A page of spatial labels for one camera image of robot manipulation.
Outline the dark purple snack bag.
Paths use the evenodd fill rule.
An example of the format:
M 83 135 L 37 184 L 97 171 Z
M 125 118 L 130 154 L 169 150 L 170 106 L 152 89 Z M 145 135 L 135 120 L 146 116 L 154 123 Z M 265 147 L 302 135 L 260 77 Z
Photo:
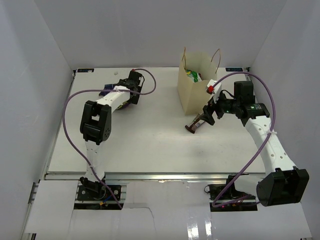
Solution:
M 104 97 L 98 99 L 96 102 L 99 105 L 111 107 L 113 113 L 119 106 L 130 99 L 130 90 L 125 86 L 115 86 L 113 89 L 105 90 L 107 93 Z

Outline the green Fox's candy bag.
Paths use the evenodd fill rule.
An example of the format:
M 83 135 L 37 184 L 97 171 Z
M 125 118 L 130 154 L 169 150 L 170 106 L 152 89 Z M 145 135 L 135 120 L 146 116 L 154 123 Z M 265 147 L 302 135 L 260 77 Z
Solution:
M 198 83 L 198 82 L 202 81 L 201 74 L 196 71 L 193 71 L 190 69 L 185 69 L 185 73 L 186 73 L 187 77 L 191 79 L 191 81 L 193 83 Z

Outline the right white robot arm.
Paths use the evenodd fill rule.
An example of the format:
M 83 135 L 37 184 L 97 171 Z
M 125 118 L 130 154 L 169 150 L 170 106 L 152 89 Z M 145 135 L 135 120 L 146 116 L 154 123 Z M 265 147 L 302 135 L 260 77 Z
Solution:
M 226 185 L 216 195 L 212 207 L 223 206 L 217 203 L 226 195 L 236 200 L 245 193 L 257 197 L 264 206 L 276 206 L 299 203 L 310 179 L 306 169 L 299 169 L 290 159 L 276 132 L 274 121 L 263 103 L 257 103 L 254 95 L 254 85 L 250 81 L 234 82 L 234 93 L 227 98 L 221 89 L 221 84 L 211 79 L 206 86 L 211 99 L 203 107 L 200 120 L 214 125 L 213 114 L 221 119 L 225 114 L 233 114 L 249 132 L 258 149 L 255 157 L 260 156 L 265 178 L 254 178 L 242 169 L 237 175 L 228 177 Z

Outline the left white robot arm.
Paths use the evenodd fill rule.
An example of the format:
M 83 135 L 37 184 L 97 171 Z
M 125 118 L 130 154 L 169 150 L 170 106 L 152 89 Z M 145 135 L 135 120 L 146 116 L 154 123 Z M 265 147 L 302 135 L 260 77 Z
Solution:
M 80 182 L 90 196 L 96 200 L 103 198 L 106 193 L 106 187 L 100 183 L 105 177 L 105 172 L 102 161 L 99 159 L 99 149 L 111 135 L 112 113 L 130 104 L 136 105 L 143 84 L 143 75 L 131 70 L 128 78 L 120 79 L 112 87 L 107 87 L 109 92 L 101 92 L 100 99 L 88 100 L 84 104 L 80 133 L 85 141 L 86 158 L 89 163 L 85 176 L 80 178 Z

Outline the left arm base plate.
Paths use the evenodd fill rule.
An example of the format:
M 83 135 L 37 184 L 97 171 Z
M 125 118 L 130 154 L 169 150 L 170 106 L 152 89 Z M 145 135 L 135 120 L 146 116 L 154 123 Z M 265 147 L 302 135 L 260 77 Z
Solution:
M 86 189 L 81 184 L 78 186 L 76 197 L 75 197 L 75 205 L 84 206 L 93 206 L 98 209 L 108 208 L 115 206 L 119 208 L 115 199 L 113 198 L 111 192 L 114 194 L 117 201 L 123 206 L 121 203 L 121 195 L 122 195 L 122 186 L 121 185 L 109 185 L 111 191 L 106 189 L 104 186 L 101 187 L 99 193 L 94 192 L 92 190 Z

